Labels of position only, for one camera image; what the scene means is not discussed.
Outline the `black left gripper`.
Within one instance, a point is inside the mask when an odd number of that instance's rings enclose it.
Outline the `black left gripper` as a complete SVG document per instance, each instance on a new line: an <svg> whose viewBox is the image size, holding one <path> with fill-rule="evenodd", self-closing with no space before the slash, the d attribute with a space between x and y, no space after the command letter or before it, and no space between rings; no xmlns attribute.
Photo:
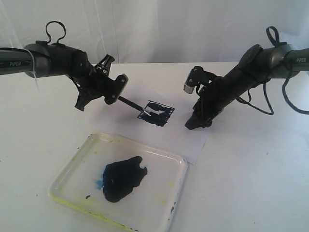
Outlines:
<svg viewBox="0 0 309 232"><path fill-rule="evenodd" d="M84 111L85 107L94 99L109 94L113 90L113 80L109 78L111 64L114 57L106 56L76 80L78 84L78 97L75 108Z"/></svg>

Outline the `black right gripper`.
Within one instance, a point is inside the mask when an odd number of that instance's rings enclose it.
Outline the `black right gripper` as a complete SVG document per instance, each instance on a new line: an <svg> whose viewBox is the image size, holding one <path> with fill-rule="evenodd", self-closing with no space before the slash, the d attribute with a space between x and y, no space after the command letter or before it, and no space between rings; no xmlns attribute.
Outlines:
<svg viewBox="0 0 309 232"><path fill-rule="evenodd" d="M234 95L230 93L223 78L215 78L199 92L199 99L195 103L193 113L185 123L185 127L189 130L209 128L213 118L217 117L233 100Z"/></svg>

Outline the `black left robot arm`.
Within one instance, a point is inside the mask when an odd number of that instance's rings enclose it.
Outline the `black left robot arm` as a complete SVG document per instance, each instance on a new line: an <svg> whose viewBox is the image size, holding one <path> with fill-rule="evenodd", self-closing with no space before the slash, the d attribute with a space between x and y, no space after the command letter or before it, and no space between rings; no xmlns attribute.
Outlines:
<svg viewBox="0 0 309 232"><path fill-rule="evenodd" d="M79 92L75 108L80 111L101 97L105 97L107 104L112 104L119 95L115 81L99 66L92 65L86 52L63 44L48 45L41 41L22 49L1 48L0 73L20 72L32 78L67 76Z"/></svg>

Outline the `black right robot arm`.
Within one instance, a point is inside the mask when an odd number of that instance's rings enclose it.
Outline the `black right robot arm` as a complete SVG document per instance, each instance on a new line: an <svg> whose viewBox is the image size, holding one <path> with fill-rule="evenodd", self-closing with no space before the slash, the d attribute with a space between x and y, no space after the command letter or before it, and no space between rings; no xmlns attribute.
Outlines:
<svg viewBox="0 0 309 232"><path fill-rule="evenodd" d="M272 78L284 79L286 85L300 71L308 69L309 50L297 50L289 44L268 49L255 44L225 76L194 66L185 81L184 91L188 94L196 92L199 98L185 126L189 130L210 127L212 121L234 100L250 104L241 98L243 93L258 85L266 85Z"/></svg>

